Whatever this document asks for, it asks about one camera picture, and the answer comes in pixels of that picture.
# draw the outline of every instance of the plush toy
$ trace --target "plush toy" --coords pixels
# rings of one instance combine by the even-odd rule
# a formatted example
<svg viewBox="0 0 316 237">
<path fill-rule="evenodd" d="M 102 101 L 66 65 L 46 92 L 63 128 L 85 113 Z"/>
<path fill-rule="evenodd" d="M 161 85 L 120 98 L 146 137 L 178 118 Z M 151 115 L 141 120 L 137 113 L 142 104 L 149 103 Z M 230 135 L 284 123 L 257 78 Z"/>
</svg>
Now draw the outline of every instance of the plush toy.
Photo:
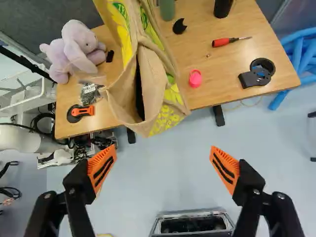
<svg viewBox="0 0 316 237">
<path fill-rule="evenodd" d="M 54 39 L 50 45 L 39 46 L 52 63 L 49 76 L 65 84 L 73 65 L 86 73 L 97 73 L 96 65 L 105 61 L 106 46 L 98 42 L 96 35 L 84 23 L 70 20 L 64 25 L 61 36 L 62 39 Z"/>
</svg>

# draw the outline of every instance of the gray floor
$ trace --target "gray floor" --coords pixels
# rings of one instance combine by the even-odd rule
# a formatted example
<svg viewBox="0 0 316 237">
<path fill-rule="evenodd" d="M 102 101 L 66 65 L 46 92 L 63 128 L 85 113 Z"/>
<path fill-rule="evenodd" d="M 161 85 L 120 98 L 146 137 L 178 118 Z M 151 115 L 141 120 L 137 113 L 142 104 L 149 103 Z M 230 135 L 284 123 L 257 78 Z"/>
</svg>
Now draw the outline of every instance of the gray floor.
<svg viewBox="0 0 316 237">
<path fill-rule="evenodd" d="M 316 85 L 292 91 L 276 112 L 267 110 L 271 96 L 255 107 L 227 111 L 224 127 L 215 126 L 209 109 L 194 111 L 177 127 L 152 138 L 137 137 L 134 145 L 119 129 L 118 160 L 100 196 L 87 207 L 95 233 L 146 237 L 163 210 L 222 206 L 236 221 L 240 208 L 209 162 L 210 146 L 215 145 L 246 159 L 266 179 L 266 192 L 290 195 L 305 235 L 315 236 L 316 163 L 309 161 L 307 143 L 307 113 L 316 109 L 315 90 Z M 236 104 L 223 107 L 229 110 Z M 69 170 L 48 169 L 47 188 L 63 191 L 62 178 Z M 71 236 L 67 220 L 60 236 Z M 268 236 L 263 220 L 257 236 Z"/>
</svg>

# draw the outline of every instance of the green bottle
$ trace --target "green bottle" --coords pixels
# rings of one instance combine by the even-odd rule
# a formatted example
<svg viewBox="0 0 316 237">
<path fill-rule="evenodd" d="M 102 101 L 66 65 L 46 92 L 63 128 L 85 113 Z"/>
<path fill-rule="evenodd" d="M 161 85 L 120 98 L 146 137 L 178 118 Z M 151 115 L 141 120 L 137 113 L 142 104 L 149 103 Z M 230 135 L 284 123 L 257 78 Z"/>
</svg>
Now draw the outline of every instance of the green bottle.
<svg viewBox="0 0 316 237">
<path fill-rule="evenodd" d="M 174 17 L 174 0 L 159 0 L 160 16 L 164 21 L 171 21 Z"/>
</svg>

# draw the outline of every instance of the red screwdriver handle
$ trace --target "red screwdriver handle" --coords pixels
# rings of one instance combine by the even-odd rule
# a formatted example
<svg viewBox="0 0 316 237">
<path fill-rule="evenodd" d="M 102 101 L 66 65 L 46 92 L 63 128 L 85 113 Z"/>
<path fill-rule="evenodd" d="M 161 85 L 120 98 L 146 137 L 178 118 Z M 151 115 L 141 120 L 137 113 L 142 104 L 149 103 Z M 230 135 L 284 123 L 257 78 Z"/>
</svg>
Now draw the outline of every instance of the red screwdriver handle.
<svg viewBox="0 0 316 237">
<path fill-rule="evenodd" d="M 221 39 L 216 39 L 212 41 L 212 47 L 220 47 L 229 44 L 229 38 L 221 38 Z"/>
</svg>

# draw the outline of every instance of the burlap tote bag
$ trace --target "burlap tote bag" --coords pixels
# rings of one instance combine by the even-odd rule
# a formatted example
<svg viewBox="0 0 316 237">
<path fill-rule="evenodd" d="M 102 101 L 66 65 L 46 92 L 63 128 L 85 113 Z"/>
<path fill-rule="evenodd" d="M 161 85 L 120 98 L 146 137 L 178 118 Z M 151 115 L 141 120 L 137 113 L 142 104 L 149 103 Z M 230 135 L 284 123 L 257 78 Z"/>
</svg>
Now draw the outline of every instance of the burlap tote bag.
<svg viewBox="0 0 316 237">
<path fill-rule="evenodd" d="M 150 0 L 93 0 L 121 46 L 123 72 L 100 93 L 116 118 L 143 136 L 161 133 L 190 113 L 179 72 L 161 36 Z"/>
</svg>

